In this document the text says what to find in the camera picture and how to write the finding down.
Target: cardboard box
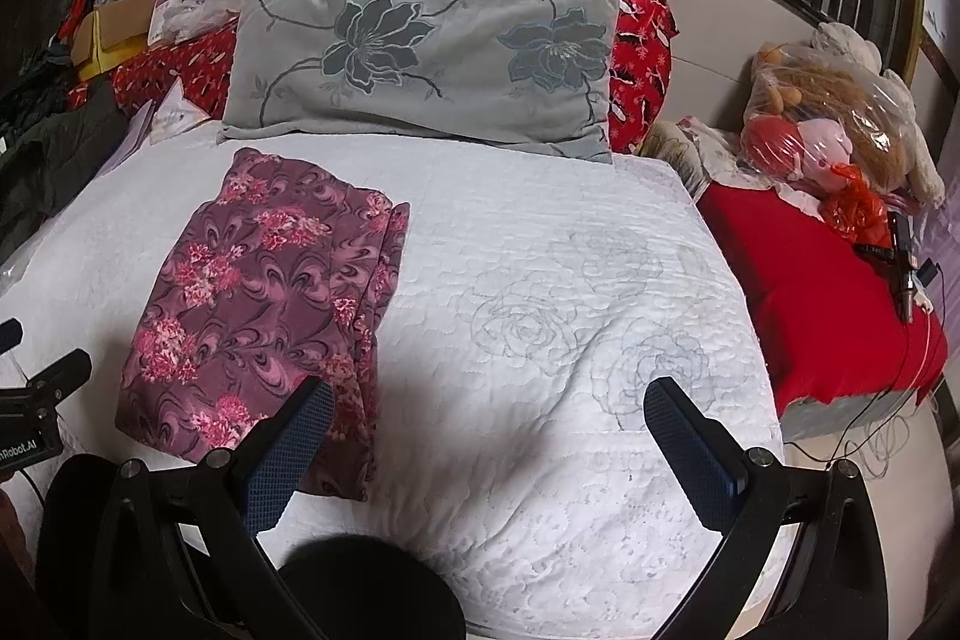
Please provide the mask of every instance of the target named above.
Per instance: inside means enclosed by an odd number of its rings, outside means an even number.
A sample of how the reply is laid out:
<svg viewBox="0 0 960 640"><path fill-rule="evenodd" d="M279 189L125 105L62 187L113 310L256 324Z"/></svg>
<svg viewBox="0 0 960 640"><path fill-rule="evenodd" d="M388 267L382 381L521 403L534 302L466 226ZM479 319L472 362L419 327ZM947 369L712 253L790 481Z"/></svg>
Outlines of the cardboard box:
<svg viewBox="0 0 960 640"><path fill-rule="evenodd" d="M110 71L147 49L156 1L111 1L83 18L70 47L70 60L81 80Z"/></svg>

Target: white quilted bedspread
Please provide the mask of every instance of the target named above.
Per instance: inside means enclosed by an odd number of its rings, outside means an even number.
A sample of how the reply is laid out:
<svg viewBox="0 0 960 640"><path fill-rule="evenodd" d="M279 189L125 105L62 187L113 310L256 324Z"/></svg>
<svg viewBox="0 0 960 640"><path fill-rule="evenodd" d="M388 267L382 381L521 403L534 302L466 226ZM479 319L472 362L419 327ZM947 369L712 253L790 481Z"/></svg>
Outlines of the white quilted bedspread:
<svg viewBox="0 0 960 640"><path fill-rule="evenodd" d="M0 298L36 372L74 347L94 378L62 406L85 447L176 459L112 427L157 269L233 153L209 124L94 181ZM278 563L350 531L415 552L496 637L650 637L707 562L703 530L640 402L671 375L745 446L781 456L740 288L680 180L448 140L291 135L246 143L410 201L400 287L378 332L377 477L366 504L298 494L260 535ZM769 595L787 549L768 563Z"/></svg>

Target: bolt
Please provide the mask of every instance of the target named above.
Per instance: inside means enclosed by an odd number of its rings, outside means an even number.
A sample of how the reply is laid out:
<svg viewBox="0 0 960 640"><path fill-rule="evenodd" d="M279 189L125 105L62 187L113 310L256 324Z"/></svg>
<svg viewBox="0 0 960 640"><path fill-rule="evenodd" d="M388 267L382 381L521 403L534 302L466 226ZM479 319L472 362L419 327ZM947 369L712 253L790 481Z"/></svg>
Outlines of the bolt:
<svg viewBox="0 0 960 640"><path fill-rule="evenodd" d="M124 461L120 467L120 477L133 477L140 471L140 461L138 458L131 458Z"/></svg>
<svg viewBox="0 0 960 640"><path fill-rule="evenodd" d="M856 468L856 464L848 458L840 458L837 461L837 472L844 477L856 477L860 474L860 470Z"/></svg>
<svg viewBox="0 0 960 640"><path fill-rule="evenodd" d="M213 467L214 469L221 469L224 466L227 466L230 463L230 457L232 452L227 450L227 448L217 448L214 451L210 451L206 458L203 460L208 467Z"/></svg>
<svg viewBox="0 0 960 640"><path fill-rule="evenodd" d="M747 451L747 457L758 467L768 467L776 461L774 455L766 448L750 448Z"/></svg>

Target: gray pillow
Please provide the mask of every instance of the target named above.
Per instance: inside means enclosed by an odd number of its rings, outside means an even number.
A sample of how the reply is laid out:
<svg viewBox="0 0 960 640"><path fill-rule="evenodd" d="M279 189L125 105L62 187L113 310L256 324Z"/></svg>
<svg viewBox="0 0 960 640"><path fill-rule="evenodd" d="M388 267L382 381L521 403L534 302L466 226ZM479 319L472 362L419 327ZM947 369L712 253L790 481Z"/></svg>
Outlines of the gray pillow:
<svg viewBox="0 0 960 640"><path fill-rule="evenodd" d="M610 162L619 0L243 0L224 135L400 133Z"/></svg>

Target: folded purple floral fabric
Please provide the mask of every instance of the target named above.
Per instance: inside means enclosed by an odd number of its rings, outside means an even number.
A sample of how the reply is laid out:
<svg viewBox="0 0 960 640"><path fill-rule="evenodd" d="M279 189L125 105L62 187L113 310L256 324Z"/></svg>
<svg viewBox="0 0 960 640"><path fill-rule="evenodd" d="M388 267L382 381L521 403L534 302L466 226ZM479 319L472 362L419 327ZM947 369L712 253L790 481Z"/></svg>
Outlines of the folded purple floral fabric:
<svg viewBox="0 0 960 640"><path fill-rule="evenodd" d="M308 162L239 150L160 269L123 368L117 428L200 461L319 375L336 413L301 490L366 499L376 327L409 214Z"/></svg>

